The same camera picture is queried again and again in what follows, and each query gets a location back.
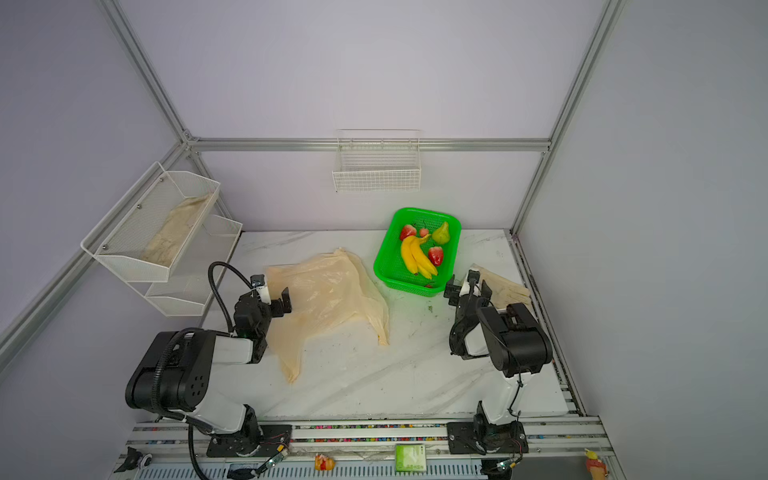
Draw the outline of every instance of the green plastic basket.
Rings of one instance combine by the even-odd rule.
[[[445,258],[442,264],[437,267],[438,275],[432,280],[427,280],[421,275],[413,275],[408,271],[400,256],[400,232],[402,228],[410,223],[416,227],[417,232],[422,228],[427,228],[432,233],[443,222],[448,222],[451,240],[445,245],[441,245]],[[379,248],[379,254],[373,263],[373,272],[389,288],[423,296],[439,295],[445,290],[445,284],[453,275],[453,263],[456,261],[458,237],[461,232],[461,222],[451,215],[420,208],[401,208],[395,212],[389,230],[386,231],[382,246]],[[435,241],[430,237],[422,245],[422,250],[426,254],[427,250],[435,245]]]

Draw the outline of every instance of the black mounting plate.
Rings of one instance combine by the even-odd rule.
[[[252,457],[269,458],[277,453],[277,447],[280,446],[281,442],[289,445],[290,435],[293,431],[292,425],[259,424],[259,427],[263,433],[263,441],[259,445],[256,452],[251,455]],[[210,443],[208,444],[208,451],[206,452],[206,456],[209,458],[238,457],[239,455],[236,452],[242,451],[245,443],[246,441],[244,439],[214,438],[211,439]]]
[[[473,448],[479,440],[472,422],[450,422],[448,429],[448,450],[452,454],[479,453]],[[505,425],[488,425],[483,443],[488,455],[496,453],[528,453],[528,440],[520,422]]]

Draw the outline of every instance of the beige plastic bag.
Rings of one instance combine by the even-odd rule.
[[[288,383],[299,376],[304,341],[348,320],[368,321],[379,345],[389,345],[389,308],[357,255],[338,249],[297,265],[271,266],[266,278],[270,292],[290,289],[293,312],[273,320],[266,333]]]
[[[496,275],[492,271],[473,263],[470,270],[480,272],[480,280],[485,280],[493,294],[491,301],[498,308],[506,308],[510,303],[524,303],[528,310],[533,313],[531,304],[531,292],[519,283],[505,279],[501,275]]]
[[[150,240],[141,259],[157,265],[170,266],[209,198],[210,194],[204,197],[186,198],[171,210],[165,218],[163,227]]]

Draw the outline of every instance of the white wire basket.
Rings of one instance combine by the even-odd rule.
[[[208,283],[208,266],[214,261],[230,258],[242,228],[242,223],[208,215],[170,279],[152,283],[146,293],[137,291],[165,316],[203,315],[213,296]],[[218,268],[214,280],[218,282],[224,271],[224,268]]]
[[[82,248],[124,282],[167,282],[219,197],[219,182],[187,171],[164,171],[95,252]],[[142,260],[168,214],[184,199],[210,195],[169,265]]]
[[[350,134],[365,137],[346,137]],[[371,138],[372,134],[386,137]],[[339,131],[333,169],[337,192],[418,191],[421,182],[418,130]]]

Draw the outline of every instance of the white wall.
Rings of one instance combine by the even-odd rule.
[[[386,229],[395,211],[454,215],[464,228],[509,228],[538,152],[425,152],[418,192],[338,194],[335,152],[206,152],[244,230]]]
[[[174,136],[92,0],[0,5],[0,330]]]
[[[521,240],[634,478],[764,478],[768,4],[630,2]]]
[[[0,5],[0,329],[174,143],[96,2]],[[125,384],[167,320],[93,266],[0,384],[3,478],[107,478]]]
[[[193,134],[549,137],[603,0],[124,0]]]

